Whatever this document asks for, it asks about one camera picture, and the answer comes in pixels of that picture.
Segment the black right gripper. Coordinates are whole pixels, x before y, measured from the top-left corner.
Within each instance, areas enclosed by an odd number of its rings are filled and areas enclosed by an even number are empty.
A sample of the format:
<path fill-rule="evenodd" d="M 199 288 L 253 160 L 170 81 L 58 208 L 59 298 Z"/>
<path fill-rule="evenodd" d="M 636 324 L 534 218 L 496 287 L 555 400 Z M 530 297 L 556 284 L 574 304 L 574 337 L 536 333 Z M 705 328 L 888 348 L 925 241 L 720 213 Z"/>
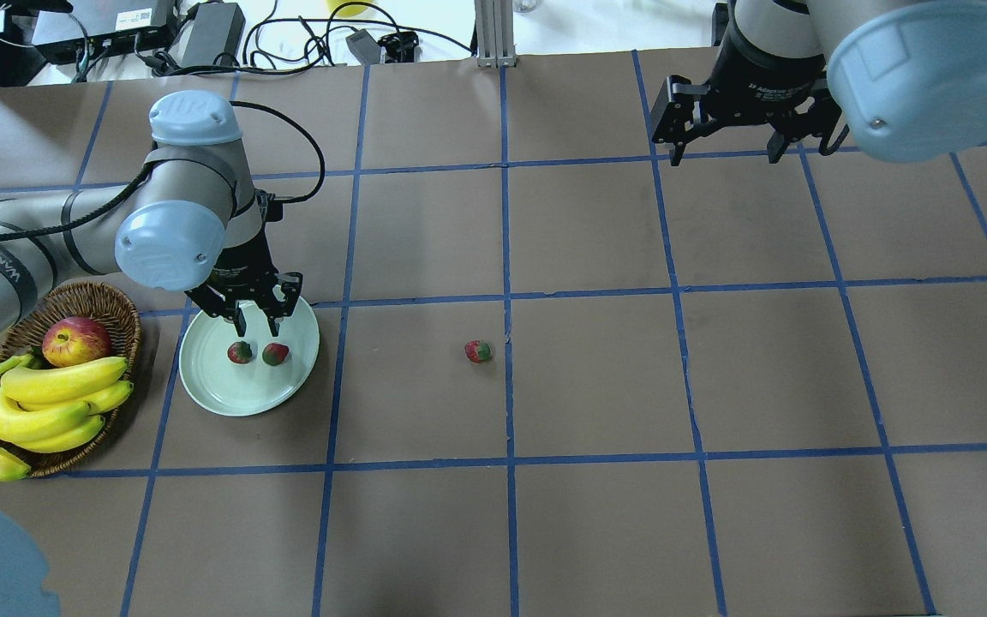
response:
<path fill-rule="evenodd" d="M 728 25 L 707 81 L 669 75 L 663 82 L 651 106 L 651 140 L 668 147 L 673 167 L 691 141 L 744 126 L 771 126 L 765 156 L 772 165 L 808 136 L 818 138 L 820 155 L 833 155 L 850 128 L 828 90 L 825 66 L 820 52 L 775 55 Z"/>

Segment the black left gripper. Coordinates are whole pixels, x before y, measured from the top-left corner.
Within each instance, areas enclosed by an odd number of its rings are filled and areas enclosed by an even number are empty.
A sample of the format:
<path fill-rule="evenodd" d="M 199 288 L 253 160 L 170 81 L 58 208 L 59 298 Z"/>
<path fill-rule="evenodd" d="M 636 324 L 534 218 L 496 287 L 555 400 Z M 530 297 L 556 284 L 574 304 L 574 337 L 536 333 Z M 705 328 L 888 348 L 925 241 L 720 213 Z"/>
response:
<path fill-rule="evenodd" d="M 223 249 L 204 284 L 194 289 L 196 308 L 212 319 L 234 325 L 238 337 L 247 332 L 243 302 L 262 312 L 271 336 L 278 338 L 282 320 L 294 315 L 302 295 L 304 276 L 277 269 L 266 228 L 262 224 L 249 241 Z"/>

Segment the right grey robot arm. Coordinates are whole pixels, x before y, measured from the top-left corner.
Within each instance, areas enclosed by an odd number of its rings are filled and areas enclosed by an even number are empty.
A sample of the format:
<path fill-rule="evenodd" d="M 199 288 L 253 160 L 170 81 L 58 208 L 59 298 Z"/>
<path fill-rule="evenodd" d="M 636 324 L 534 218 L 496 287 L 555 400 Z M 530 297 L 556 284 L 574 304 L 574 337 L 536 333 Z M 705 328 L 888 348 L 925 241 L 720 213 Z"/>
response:
<path fill-rule="evenodd" d="M 922 163 L 987 141 L 987 1 L 724 1 L 709 78 L 669 75 L 649 136 L 681 163 L 690 143 L 769 126 L 776 163 L 851 138 L 885 163 Z"/>

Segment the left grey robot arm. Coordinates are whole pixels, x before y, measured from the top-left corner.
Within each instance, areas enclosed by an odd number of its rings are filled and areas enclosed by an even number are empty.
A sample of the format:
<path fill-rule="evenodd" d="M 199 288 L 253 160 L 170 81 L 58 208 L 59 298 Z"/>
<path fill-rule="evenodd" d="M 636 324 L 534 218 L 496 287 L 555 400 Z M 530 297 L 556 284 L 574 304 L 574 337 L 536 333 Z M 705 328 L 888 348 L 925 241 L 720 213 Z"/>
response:
<path fill-rule="evenodd" d="M 239 333 L 252 303 L 278 335 L 304 278 L 272 261 L 266 224 L 284 200 L 254 186 L 239 108 L 209 91 L 165 95 L 148 113 L 152 147 L 124 186 L 1 199 L 0 336 L 59 285 L 110 273 L 187 294 Z"/>

